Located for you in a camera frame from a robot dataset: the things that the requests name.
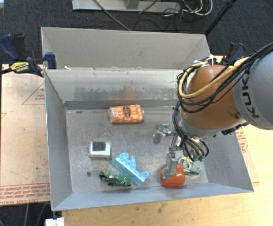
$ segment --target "gray metal tray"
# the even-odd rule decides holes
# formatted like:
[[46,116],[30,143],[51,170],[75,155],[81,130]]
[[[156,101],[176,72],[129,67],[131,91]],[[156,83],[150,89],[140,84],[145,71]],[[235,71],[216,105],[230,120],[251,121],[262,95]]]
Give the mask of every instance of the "gray metal tray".
[[[42,37],[45,37],[43,47],[54,52],[58,59],[58,69],[45,71],[52,210],[252,192],[251,181],[234,134],[223,136],[218,133],[215,138],[207,140],[210,155],[204,163],[197,162],[195,165],[203,169],[199,176],[187,176],[186,183],[179,188],[165,188],[161,185],[159,171],[165,167],[167,147],[171,144],[172,138],[164,137],[161,143],[156,145],[153,142],[153,134],[158,124],[169,123],[170,129],[173,129],[172,107],[177,100],[176,76],[181,73],[181,66],[184,66],[187,61],[191,63],[199,59],[198,56],[208,55],[207,49],[201,54],[194,52],[195,56],[191,56],[195,47],[207,48],[206,41],[202,40],[203,37],[175,34],[174,38],[169,38],[181,42],[180,46],[185,44],[189,47],[190,50],[186,51],[187,56],[186,54],[178,55],[179,58],[175,58],[170,66],[161,61],[160,67],[155,65],[155,68],[150,68],[150,64],[143,64],[142,68],[137,68],[133,65],[138,65],[139,60],[143,60],[143,63],[153,62],[156,54],[162,54],[163,50],[169,47],[169,45],[165,45],[166,48],[160,47],[154,54],[146,53],[145,57],[133,57],[132,55],[139,55],[138,49],[141,49],[137,47],[137,44],[144,46],[148,36],[154,38],[155,42],[160,42],[169,34],[101,32],[42,29]],[[109,38],[104,36],[105,33],[109,34]],[[131,45],[134,50],[130,53],[120,56],[118,50],[122,53],[127,51],[125,49],[127,44],[123,40],[121,45],[117,43],[116,35],[124,33],[138,43]],[[110,65],[120,66],[117,68],[96,66],[86,61],[83,66],[82,51],[79,46],[72,43],[71,35],[76,39],[79,37],[79,40],[83,36],[90,38],[96,35],[97,42],[92,44],[95,48],[110,43],[109,39],[113,37],[116,49],[109,48],[114,52],[108,52]],[[137,35],[147,36],[144,36],[141,42]],[[64,40],[66,36],[68,47],[65,43],[65,48],[60,47],[60,40]],[[67,49],[68,57],[72,59],[71,65],[70,60],[63,54],[65,49]],[[130,66],[125,68],[121,61],[123,57],[127,59],[129,56]],[[98,61],[106,63],[108,58],[99,58]],[[64,70],[65,65],[71,70]],[[109,122],[108,108],[110,106],[131,104],[139,104],[142,107],[144,111],[142,123],[111,124]],[[110,142],[111,157],[109,159],[91,158],[91,141]],[[112,162],[123,152],[135,157],[139,172],[149,172],[148,178],[141,186],[132,184],[128,188],[110,187],[105,181],[100,180],[101,169],[118,172]]]

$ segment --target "blue clamp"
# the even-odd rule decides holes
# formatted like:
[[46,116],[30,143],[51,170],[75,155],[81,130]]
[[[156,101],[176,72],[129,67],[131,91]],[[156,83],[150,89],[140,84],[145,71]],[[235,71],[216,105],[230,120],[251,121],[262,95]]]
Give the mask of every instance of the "blue clamp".
[[140,186],[149,176],[147,171],[137,171],[135,157],[131,156],[131,159],[129,159],[128,153],[119,154],[119,156],[113,161],[112,165],[115,166],[120,172],[129,174],[131,181],[137,186]]
[[[12,58],[12,61],[9,63],[9,67],[13,72],[31,73],[42,77],[43,76],[43,73],[41,73],[42,69],[37,64],[35,64],[31,57],[28,57],[26,59],[24,57],[25,56],[24,37],[25,35],[22,34],[16,35],[13,38],[12,34],[9,33],[0,39],[0,47],[6,54],[10,55],[10,57]],[[48,62],[49,69],[57,68],[55,55],[52,52],[47,52],[43,58],[40,58],[40,60],[42,61],[46,60]]]
[[12,34],[9,33],[5,36],[3,36],[0,39],[0,47],[2,50],[8,54],[14,61],[18,60],[20,58],[19,53],[17,52],[16,47],[13,45],[12,41]]

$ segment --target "white cable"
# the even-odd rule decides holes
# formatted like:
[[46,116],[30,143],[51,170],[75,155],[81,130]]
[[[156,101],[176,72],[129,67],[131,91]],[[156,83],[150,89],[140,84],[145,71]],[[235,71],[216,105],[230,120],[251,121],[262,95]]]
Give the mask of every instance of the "white cable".
[[200,3],[201,3],[201,8],[199,9],[199,10],[192,10],[185,2],[184,2],[184,0],[183,0],[183,3],[184,3],[184,5],[190,10],[186,10],[186,9],[182,9],[182,11],[183,12],[187,12],[187,13],[194,13],[194,14],[196,14],[196,15],[198,15],[198,16],[206,16],[206,15],[209,15],[211,12],[212,12],[212,10],[213,10],[213,0],[209,0],[210,1],[210,9],[209,9],[209,11],[207,11],[206,13],[199,13],[199,11],[201,11],[202,10],[202,7],[203,7],[203,2],[202,2],[202,0],[200,0]]
[[196,13],[196,10],[191,9],[184,0],[182,0],[182,1],[183,1],[184,5],[190,10],[190,11],[186,10],[186,12]]
[[211,12],[212,12],[212,10],[213,10],[213,0],[210,0],[210,3],[211,3],[211,6],[210,6],[210,10],[209,11],[207,11],[206,13],[196,13],[197,15],[199,15],[199,16],[206,16],[206,15],[209,15]]

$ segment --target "metal stand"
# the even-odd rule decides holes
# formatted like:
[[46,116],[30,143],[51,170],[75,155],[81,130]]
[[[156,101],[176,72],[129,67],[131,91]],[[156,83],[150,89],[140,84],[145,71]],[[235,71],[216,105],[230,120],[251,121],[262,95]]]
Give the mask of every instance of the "metal stand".
[[[97,0],[108,11],[123,11],[123,12],[141,12],[148,8],[153,1],[141,0]],[[73,0],[73,10],[102,10],[93,0]],[[146,12],[162,13],[172,11],[171,9],[180,9],[180,5],[176,2],[156,2]]]

